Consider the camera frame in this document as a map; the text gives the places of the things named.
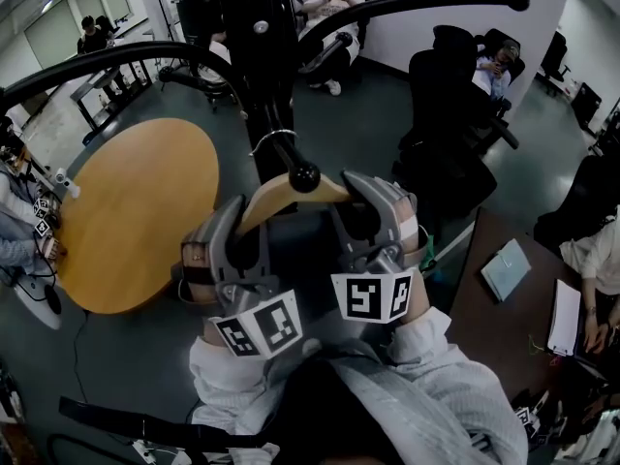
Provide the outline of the black cabinet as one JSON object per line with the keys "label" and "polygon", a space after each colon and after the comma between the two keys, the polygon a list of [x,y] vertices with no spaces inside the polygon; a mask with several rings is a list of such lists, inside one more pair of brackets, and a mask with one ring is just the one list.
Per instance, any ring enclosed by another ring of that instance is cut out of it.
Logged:
{"label": "black cabinet", "polygon": [[599,109],[601,102],[602,98],[586,82],[580,84],[571,101],[571,107],[581,129],[589,130],[589,124]]}

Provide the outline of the idle hand-held gripper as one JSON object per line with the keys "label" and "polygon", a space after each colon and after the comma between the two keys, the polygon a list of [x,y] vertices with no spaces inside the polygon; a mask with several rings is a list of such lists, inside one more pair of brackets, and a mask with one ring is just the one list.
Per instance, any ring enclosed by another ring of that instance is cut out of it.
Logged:
{"label": "idle hand-held gripper", "polygon": [[524,389],[511,405],[525,429],[529,451],[546,445],[563,425],[563,403],[550,389],[537,393]]}

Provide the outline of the green plastic bag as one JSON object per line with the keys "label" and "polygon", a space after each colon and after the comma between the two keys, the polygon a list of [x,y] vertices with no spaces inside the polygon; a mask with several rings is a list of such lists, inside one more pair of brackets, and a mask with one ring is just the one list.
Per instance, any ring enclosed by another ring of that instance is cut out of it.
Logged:
{"label": "green plastic bag", "polygon": [[432,233],[427,233],[425,236],[425,255],[418,266],[421,272],[427,272],[436,266],[434,235]]}

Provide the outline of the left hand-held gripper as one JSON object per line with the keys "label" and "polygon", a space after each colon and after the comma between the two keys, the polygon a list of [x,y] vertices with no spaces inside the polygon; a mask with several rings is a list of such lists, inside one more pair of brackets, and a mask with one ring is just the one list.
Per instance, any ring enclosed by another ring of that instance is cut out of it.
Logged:
{"label": "left hand-held gripper", "polygon": [[196,303],[182,280],[182,300],[204,321],[211,321],[235,357],[274,358],[302,338],[295,292],[282,291],[271,271],[266,230],[236,239],[246,208],[243,195],[231,197],[185,242],[208,246],[216,302]]}

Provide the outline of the large black office chair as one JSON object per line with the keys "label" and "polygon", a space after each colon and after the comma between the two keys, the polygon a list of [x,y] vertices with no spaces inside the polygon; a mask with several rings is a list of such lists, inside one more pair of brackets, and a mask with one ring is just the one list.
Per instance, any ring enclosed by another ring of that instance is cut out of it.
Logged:
{"label": "large black office chair", "polygon": [[437,216],[464,217],[497,187],[482,152],[519,141],[498,116],[501,102],[481,87],[481,51],[468,31],[438,25],[432,48],[409,63],[413,125],[398,145],[392,174]]}

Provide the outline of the wooden clothes hanger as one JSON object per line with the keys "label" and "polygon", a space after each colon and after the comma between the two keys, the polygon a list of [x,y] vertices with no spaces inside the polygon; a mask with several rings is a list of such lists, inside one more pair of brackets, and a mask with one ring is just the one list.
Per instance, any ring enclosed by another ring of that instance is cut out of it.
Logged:
{"label": "wooden clothes hanger", "polygon": [[244,236],[294,203],[337,203],[352,199],[345,187],[333,182],[315,164],[302,157],[291,141],[292,137],[296,137],[295,131],[274,130],[265,135],[250,153],[254,157],[263,145],[272,144],[287,172],[268,180],[254,193],[236,228],[237,236]]}

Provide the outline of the black coat rack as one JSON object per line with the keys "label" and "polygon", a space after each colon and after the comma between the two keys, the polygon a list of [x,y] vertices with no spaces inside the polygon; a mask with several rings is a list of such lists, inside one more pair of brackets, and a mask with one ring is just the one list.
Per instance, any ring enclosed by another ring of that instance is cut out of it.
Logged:
{"label": "black coat rack", "polygon": [[296,150],[293,136],[293,81],[307,49],[344,25],[362,19],[448,6],[507,6],[528,9],[529,0],[373,0],[327,18],[302,39],[288,35],[282,0],[220,0],[232,60],[208,49],[178,42],[137,42],[82,55],[46,68],[8,88],[0,87],[0,114],[41,90],[103,69],[155,58],[178,58],[203,64],[230,86],[247,115],[254,149],[268,146],[256,165],[285,170],[295,189],[308,193],[318,185],[319,169]]}

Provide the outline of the round wooden table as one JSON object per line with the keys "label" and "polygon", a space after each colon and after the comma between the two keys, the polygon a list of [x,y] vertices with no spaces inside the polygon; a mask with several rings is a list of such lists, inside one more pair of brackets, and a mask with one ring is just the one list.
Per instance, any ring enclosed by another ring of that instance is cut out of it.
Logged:
{"label": "round wooden table", "polygon": [[79,196],[62,203],[60,285],[86,311],[120,314],[169,284],[182,238],[213,211],[219,164],[202,128],[160,118],[106,141],[75,183]]}

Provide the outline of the grey-blue notebook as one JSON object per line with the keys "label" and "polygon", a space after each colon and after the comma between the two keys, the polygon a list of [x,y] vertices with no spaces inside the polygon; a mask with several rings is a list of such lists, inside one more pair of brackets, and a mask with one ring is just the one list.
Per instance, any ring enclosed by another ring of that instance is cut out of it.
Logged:
{"label": "grey-blue notebook", "polygon": [[530,270],[525,253],[513,238],[491,258],[480,273],[496,299],[503,302]]}

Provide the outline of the person's right hand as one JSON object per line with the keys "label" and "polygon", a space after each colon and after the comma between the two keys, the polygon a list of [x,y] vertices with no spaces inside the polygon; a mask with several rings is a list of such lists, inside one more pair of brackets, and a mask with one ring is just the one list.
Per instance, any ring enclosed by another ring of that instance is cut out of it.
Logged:
{"label": "person's right hand", "polygon": [[394,205],[401,244],[405,253],[419,248],[419,222],[416,205],[410,196],[403,196]]}

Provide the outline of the person's grey striped top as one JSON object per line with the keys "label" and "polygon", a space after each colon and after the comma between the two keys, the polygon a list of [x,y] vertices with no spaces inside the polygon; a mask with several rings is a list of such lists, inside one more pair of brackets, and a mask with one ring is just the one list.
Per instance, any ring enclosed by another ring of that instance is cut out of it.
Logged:
{"label": "person's grey striped top", "polygon": [[414,390],[363,353],[322,351],[291,372],[270,423],[273,465],[431,465],[414,437]]}

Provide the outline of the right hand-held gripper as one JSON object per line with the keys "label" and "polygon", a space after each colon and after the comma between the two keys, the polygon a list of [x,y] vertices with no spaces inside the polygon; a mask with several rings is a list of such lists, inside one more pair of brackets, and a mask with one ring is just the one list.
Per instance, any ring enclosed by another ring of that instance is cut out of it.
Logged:
{"label": "right hand-held gripper", "polygon": [[380,177],[343,170],[342,179],[354,200],[330,210],[342,250],[343,271],[331,276],[340,313],[347,321],[386,325],[408,310],[427,234],[418,223],[418,249],[405,253],[394,205],[410,196],[418,218],[418,200]]}

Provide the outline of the black garment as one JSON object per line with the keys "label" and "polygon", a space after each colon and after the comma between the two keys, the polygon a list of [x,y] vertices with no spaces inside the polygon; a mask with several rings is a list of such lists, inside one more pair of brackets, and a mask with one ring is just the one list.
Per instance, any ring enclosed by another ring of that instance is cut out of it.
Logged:
{"label": "black garment", "polygon": [[330,211],[310,207],[267,221],[271,271],[282,290],[294,291],[299,316],[313,323],[337,307],[331,276],[343,271]]}

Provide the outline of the person's left forearm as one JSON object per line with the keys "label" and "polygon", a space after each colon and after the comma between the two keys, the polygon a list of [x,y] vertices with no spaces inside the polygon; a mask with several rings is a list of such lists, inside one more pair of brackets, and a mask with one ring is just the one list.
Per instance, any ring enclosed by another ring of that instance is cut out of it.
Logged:
{"label": "person's left forearm", "polygon": [[231,435],[259,433],[275,411],[284,381],[296,367],[286,357],[271,361],[236,357],[206,320],[190,350],[189,368],[200,400],[191,416]]}

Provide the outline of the dark rectangular table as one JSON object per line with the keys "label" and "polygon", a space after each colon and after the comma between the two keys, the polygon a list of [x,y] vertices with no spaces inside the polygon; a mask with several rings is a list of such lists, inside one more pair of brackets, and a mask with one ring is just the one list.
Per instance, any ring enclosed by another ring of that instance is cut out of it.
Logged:
{"label": "dark rectangular table", "polygon": [[[531,270],[508,299],[499,302],[481,270],[512,239],[524,251]],[[510,221],[479,209],[447,337],[467,357],[490,368],[509,399],[525,389],[537,393],[566,387],[571,372],[584,370],[574,358],[558,358],[546,349],[558,279],[579,287],[579,275],[559,258]]]}

